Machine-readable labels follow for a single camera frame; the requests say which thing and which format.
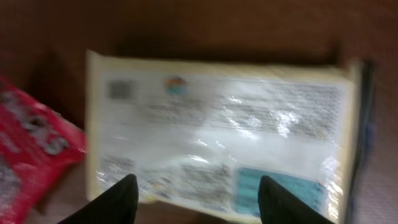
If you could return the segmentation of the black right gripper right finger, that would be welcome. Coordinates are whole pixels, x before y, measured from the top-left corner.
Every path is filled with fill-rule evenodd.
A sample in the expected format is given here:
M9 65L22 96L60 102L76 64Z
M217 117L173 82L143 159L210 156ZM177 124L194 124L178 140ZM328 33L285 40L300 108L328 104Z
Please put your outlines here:
M262 224L333 224L267 175L259 184L258 204Z

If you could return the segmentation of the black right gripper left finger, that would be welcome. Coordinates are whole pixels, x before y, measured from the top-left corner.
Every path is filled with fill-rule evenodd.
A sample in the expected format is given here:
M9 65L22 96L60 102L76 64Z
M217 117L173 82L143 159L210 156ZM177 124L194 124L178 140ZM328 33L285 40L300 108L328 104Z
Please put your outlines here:
M138 198L137 178L128 174L59 224L134 224Z

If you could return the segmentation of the red snack bag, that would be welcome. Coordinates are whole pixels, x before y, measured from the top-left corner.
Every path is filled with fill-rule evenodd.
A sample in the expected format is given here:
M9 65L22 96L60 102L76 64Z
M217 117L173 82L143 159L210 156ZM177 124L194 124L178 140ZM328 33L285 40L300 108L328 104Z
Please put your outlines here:
M1 223L22 223L85 152L81 129L1 79Z

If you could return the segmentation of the cream rice cracker bag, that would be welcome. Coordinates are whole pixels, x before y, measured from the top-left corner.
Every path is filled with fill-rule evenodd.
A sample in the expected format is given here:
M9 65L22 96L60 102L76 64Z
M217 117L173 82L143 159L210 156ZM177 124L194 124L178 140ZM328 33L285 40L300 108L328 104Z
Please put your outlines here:
M250 65L86 53L86 196L128 174L140 203L259 223L267 175L348 223L371 109L369 62Z

